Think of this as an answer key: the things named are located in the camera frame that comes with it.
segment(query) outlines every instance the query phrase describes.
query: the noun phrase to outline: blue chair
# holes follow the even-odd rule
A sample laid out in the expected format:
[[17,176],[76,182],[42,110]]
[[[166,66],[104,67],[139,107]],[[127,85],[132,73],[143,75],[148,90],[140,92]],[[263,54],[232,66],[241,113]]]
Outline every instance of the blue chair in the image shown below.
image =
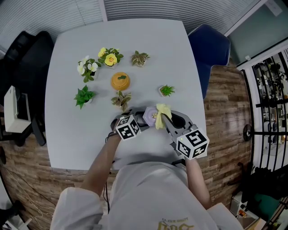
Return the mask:
[[195,57],[203,99],[209,84],[212,66],[226,66],[230,56],[230,41],[209,25],[201,25],[188,34]]

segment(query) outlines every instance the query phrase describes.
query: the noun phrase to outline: white window blind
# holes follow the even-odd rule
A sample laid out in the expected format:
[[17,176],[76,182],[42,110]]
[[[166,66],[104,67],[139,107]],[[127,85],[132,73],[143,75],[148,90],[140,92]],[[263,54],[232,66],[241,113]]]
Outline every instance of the white window blind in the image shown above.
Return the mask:
[[208,24],[225,33],[257,0],[104,0],[108,20],[165,18],[183,22],[187,33]]
[[48,31],[53,39],[102,21],[98,0],[0,0],[0,46],[6,51],[21,31]]

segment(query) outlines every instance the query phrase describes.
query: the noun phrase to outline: white table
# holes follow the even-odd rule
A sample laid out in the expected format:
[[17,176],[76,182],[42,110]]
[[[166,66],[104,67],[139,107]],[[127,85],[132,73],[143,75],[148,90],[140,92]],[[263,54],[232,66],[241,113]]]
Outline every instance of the white table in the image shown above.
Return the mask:
[[[80,110],[79,106],[75,107],[74,97],[77,88],[82,89],[85,83],[77,72],[77,62],[86,55],[98,58],[102,47],[120,49],[124,58],[115,70],[101,67],[98,79],[87,83],[97,96]],[[131,65],[135,50],[151,57],[142,68]],[[131,84],[125,91],[132,93],[129,108],[165,103],[206,131],[199,76],[183,23],[165,19],[100,22],[59,35],[54,47],[45,99],[46,137],[52,167],[89,169],[111,131],[110,123],[122,113],[111,104],[116,91],[110,81],[116,72],[130,76]],[[175,86],[175,94],[160,97],[158,89],[164,84]],[[113,167],[148,159],[171,163],[179,157],[170,143],[166,130],[150,128],[137,138],[121,141]]]

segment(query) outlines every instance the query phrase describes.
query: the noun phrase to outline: small succulent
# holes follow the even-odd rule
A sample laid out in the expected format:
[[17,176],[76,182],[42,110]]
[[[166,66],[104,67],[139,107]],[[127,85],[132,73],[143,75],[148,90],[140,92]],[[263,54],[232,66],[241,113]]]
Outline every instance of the small succulent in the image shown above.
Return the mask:
[[150,58],[148,54],[135,51],[131,59],[132,65],[143,66],[147,58]]
[[170,96],[172,93],[175,93],[174,91],[175,87],[174,86],[168,86],[164,85],[160,88],[160,92],[162,93],[163,96]]
[[131,100],[132,95],[131,95],[131,93],[128,93],[128,94],[124,95],[121,92],[121,90],[119,90],[116,94],[117,94],[117,97],[113,97],[111,99],[112,104],[115,105],[115,106],[121,107],[122,111],[125,112],[127,110],[127,108],[128,108],[127,103]]
[[78,89],[78,94],[76,94],[76,97],[74,98],[74,100],[77,100],[76,106],[79,105],[80,109],[82,109],[84,103],[88,102],[95,95],[94,92],[88,91],[87,85],[85,85],[82,90]]

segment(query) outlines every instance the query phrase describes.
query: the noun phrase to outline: black office chair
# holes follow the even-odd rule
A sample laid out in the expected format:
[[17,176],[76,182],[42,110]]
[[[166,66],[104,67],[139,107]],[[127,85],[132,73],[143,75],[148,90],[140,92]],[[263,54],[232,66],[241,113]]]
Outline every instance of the black office chair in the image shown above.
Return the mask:
[[46,143],[43,134],[45,90],[53,48],[54,43],[48,32],[42,31],[32,36],[22,31],[4,57],[7,73],[4,78],[8,78],[12,86],[28,96],[31,125],[15,140],[18,146],[23,145],[32,132],[41,146]]
[[11,86],[11,81],[4,67],[4,60],[0,60],[0,105],[4,105],[4,96]]

